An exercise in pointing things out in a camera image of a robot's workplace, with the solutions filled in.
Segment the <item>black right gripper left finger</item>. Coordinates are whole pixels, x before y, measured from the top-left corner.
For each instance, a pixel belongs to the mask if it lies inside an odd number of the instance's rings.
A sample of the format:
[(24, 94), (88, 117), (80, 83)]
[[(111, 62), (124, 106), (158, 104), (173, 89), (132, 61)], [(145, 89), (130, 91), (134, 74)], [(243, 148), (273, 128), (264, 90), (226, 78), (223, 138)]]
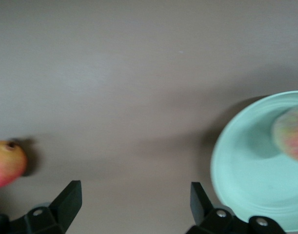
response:
[(12, 221), (0, 214), (0, 234), (64, 234), (81, 206), (81, 181), (73, 180), (48, 206), (33, 208)]

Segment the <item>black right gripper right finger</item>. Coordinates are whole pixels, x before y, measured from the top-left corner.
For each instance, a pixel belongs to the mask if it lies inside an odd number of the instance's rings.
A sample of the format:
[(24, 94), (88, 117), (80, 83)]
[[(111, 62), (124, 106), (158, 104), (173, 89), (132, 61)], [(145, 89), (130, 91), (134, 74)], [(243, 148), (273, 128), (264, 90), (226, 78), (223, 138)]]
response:
[(192, 182), (190, 208), (195, 221), (188, 234), (284, 234), (283, 228), (265, 216), (240, 220), (228, 209), (215, 208), (201, 183)]

